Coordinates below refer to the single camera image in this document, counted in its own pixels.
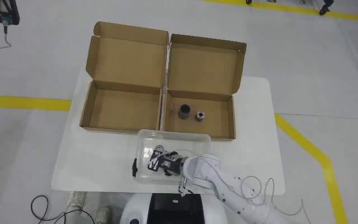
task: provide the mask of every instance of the white sneaker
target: white sneaker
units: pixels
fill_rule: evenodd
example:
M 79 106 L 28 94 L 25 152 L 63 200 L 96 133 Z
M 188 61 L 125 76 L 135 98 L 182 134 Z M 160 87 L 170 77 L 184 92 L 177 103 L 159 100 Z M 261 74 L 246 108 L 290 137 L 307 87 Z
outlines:
M 97 224 L 107 224 L 111 216 L 111 211 L 107 207 L 101 208 L 97 212 L 96 222 Z
M 83 209 L 83 206 L 86 204 L 86 195 L 87 192 L 70 192 L 66 205 L 66 211 L 70 206 L 76 206 Z

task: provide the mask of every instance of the cardboard box lid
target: cardboard box lid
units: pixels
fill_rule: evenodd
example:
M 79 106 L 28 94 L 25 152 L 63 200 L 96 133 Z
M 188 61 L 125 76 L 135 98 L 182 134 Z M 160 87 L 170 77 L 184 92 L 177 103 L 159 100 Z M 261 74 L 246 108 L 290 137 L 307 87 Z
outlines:
M 86 64 L 93 80 L 161 88 L 168 31 L 98 22 L 93 34 Z
M 232 95 L 240 87 L 246 44 L 172 34 L 168 89 Z

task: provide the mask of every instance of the caster wheel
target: caster wheel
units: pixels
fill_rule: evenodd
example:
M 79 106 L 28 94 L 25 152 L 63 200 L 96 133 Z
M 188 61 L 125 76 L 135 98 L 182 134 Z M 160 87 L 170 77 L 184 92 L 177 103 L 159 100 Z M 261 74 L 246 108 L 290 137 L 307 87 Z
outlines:
M 323 16 L 324 14 L 326 14 L 327 13 L 327 10 L 325 9 L 325 8 L 323 8 L 323 9 L 321 9 L 320 11 L 319 11 L 319 14 L 321 15 L 321 16 Z

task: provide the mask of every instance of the dark metal cylinder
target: dark metal cylinder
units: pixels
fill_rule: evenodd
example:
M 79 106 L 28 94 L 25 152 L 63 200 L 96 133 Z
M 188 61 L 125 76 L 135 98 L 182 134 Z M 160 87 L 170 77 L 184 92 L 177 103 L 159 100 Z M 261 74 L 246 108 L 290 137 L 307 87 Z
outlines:
M 189 117 L 190 114 L 190 106 L 187 104 L 183 104 L 180 106 L 179 111 L 178 111 L 178 116 L 181 119 L 187 119 Z
M 204 112 L 197 112 L 197 113 L 195 114 L 195 120 L 196 120 L 197 122 L 202 121 L 204 118 L 205 118 L 205 113 L 204 113 Z

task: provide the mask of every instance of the white cable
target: white cable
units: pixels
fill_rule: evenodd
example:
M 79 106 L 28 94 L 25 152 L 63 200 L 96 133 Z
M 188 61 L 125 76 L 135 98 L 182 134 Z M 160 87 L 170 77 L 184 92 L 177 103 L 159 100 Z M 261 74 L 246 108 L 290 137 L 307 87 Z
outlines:
M 11 44 L 7 41 L 7 34 L 5 34 L 5 42 L 8 44 L 8 46 L 2 46 L 0 49 L 11 47 Z
M 156 156 L 155 158 L 153 158 L 152 160 L 150 160 L 150 162 L 149 162 L 147 165 L 149 165 L 150 163 L 152 163 L 152 162 L 154 161 L 154 159 L 159 158 L 160 156 L 164 156 L 165 154 L 169 154 L 169 153 L 176 152 L 176 151 L 186 151 L 186 152 L 190 152 L 191 154 L 193 154 L 193 155 L 195 155 L 196 157 L 200 158 L 200 156 L 198 156 L 197 154 L 195 154 L 195 153 L 193 153 L 192 151 L 189 151 L 189 150 L 174 150 L 174 151 L 165 152 L 165 153 L 163 153 L 163 154 L 160 154 L 159 156 Z M 220 179 L 229 189 L 230 189 L 230 187 L 232 187 L 232 186 L 228 185 L 228 184 L 222 179 L 222 177 L 220 176 L 220 174 L 218 173 L 218 171 L 212 166 L 212 164 L 210 164 L 209 162 L 207 162 L 207 161 L 204 160 L 203 158 L 200 158 L 200 159 L 202 159 L 203 161 L 205 161 L 211 168 L 213 168 L 213 170 L 214 170 L 214 171 L 216 172 L 216 174 L 218 175 L 219 179 Z M 247 198 L 247 197 L 245 197 L 245 195 L 244 195 L 244 193 L 243 193 L 243 190 L 242 190 L 242 184 L 244 183 L 244 181 L 245 181 L 247 178 L 255 178 L 255 179 L 259 182 L 259 184 L 260 184 L 260 190 L 259 190 L 259 192 L 258 192 L 255 196 L 253 196 L 252 198 Z M 270 180 L 272 180 L 272 184 L 273 184 L 273 187 L 272 187 L 272 196 L 271 196 L 271 204 L 273 205 L 273 207 L 274 207 L 275 209 L 277 209 L 279 212 L 281 212 L 282 214 L 286 215 L 286 216 L 294 216 L 294 215 L 298 214 L 298 213 L 303 209 L 303 212 L 304 212 L 304 214 L 305 214 L 305 216 L 306 216 L 306 218 L 307 218 L 308 223 L 311 224 L 311 222 L 310 222 L 310 220 L 309 220 L 309 218 L 308 218 L 307 212 L 306 212 L 306 210 L 304 209 L 304 205 L 303 205 L 303 200 L 302 200 L 302 199 L 301 199 L 301 207 L 300 207 L 300 209 L 299 209 L 297 212 L 293 213 L 293 214 L 285 213 L 285 212 L 281 211 L 279 208 L 277 208 L 277 206 L 275 206 L 275 204 L 274 204 L 275 181 L 274 181 L 273 178 L 269 178 L 268 181 L 267 181 L 266 184 L 265 184 L 265 189 L 264 189 L 264 192 L 263 192 L 263 202 L 262 202 L 261 204 L 254 204 L 254 203 L 252 203 L 252 204 L 253 204 L 253 205 L 256 205 L 256 206 L 261 206 L 261 205 L 263 205 L 263 204 L 265 203 L 265 201 L 266 201 L 266 188 L 267 188 L 267 186 L 268 186 Z M 243 198 L 243 199 L 245 199 L 245 200 L 254 199 L 254 198 L 256 198 L 256 197 L 259 196 L 259 194 L 260 194 L 260 192 L 261 192 L 261 190 L 262 190 L 261 181 L 260 181 L 259 178 L 257 178 L 256 176 L 247 176 L 247 177 L 245 177 L 244 179 L 242 179 L 241 185 L 240 185 L 240 190 L 241 190 L 242 196 L 239 195 L 238 193 L 236 193 L 235 191 L 233 191 L 233 192 L 234 192 L 237 196 L 239 196 L 240 198 Z

